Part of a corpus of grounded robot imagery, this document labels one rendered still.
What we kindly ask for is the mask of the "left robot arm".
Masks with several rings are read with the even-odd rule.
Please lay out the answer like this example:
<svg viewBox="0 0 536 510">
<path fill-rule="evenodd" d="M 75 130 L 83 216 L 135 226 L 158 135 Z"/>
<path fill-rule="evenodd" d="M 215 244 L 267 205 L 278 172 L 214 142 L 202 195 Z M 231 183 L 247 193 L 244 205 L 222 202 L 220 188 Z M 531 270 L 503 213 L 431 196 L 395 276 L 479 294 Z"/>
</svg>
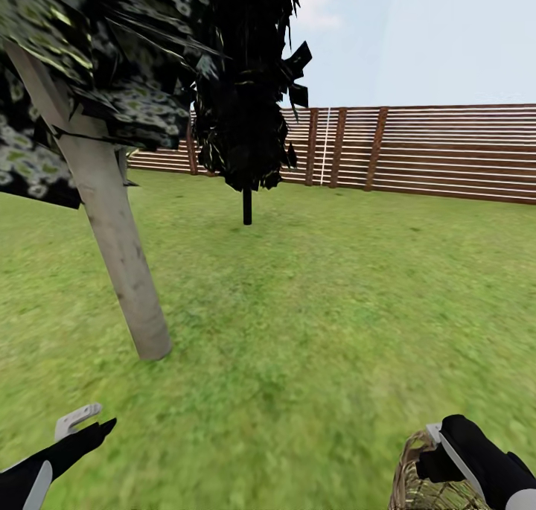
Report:
<svg viewBox="0 0 536 510">
<path fill-rule="evenodd" d="M 81 457 L 99 448 L 117 424 L 117 418 L 94 423 L 85 429 L 76 426 L 103 411 L 100 402 L 75 410 L 57 421 L 56 444 L 38 451 L 0 473 L 0 510 L 39 510 L 52 480 Z"/>
</svg>

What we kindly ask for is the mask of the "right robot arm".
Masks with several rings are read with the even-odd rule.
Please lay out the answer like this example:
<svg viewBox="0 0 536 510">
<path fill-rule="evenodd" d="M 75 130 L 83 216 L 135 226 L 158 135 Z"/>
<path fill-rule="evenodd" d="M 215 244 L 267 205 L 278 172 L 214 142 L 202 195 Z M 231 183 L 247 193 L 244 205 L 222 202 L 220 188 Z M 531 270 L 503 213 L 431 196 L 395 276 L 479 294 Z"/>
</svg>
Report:
<svg viewBox="0 0 536 510">
<path fill-rule="evenodd" d="M 536 477 L 520 457 L 503 453 L 464 415 L 427 424 L 435 450 L 419 455 L 419 479 L 468 481 L 490 510 L 536 510 Z"/>
</svg>

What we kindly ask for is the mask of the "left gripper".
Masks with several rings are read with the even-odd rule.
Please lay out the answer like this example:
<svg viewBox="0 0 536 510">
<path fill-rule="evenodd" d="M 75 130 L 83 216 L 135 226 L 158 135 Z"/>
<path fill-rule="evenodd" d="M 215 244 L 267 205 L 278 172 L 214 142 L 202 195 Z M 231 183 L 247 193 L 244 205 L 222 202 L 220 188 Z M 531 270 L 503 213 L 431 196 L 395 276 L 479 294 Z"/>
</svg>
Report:
<svg viewBox="0 0 536 510">
<path fill-rule="evenodd" d="M 103 424 L 96 422 L 85 429 L 78 430 L 78 433 L 72 433 L 61 442 L 53 444 L 53 447 L 63 447 L 68 451 L 69 461 L 66 470 L 73 466 L 81 457 L 99 448 L 103 444 L 105 436 L 112 432 L 117 421 L 117 418 L 113 418 Z"/>
</svg>

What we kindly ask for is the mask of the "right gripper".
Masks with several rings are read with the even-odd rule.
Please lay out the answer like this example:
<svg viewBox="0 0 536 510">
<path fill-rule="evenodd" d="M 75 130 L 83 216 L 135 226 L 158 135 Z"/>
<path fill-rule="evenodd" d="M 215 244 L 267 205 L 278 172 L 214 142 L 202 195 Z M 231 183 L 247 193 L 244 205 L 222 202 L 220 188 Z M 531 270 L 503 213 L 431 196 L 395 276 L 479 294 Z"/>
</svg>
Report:
<svg viewBox="0 0 536 510">
<path fill-rule="evenodd" d="M 451 481 L 454 483 L 465 482 L 466 478 L 462 471 L 457 468 L 456 471 L 450 464 L 445 462 L 442 456 L 441 444 L 436 450 L 426 451 L 419 455 L 419 462 L 415 463 L 417 468 L 417 476 L 419 479 L 428 479 L 430 483 L 436 484 L 437 482 L 443 483 Z"/>
</svg>

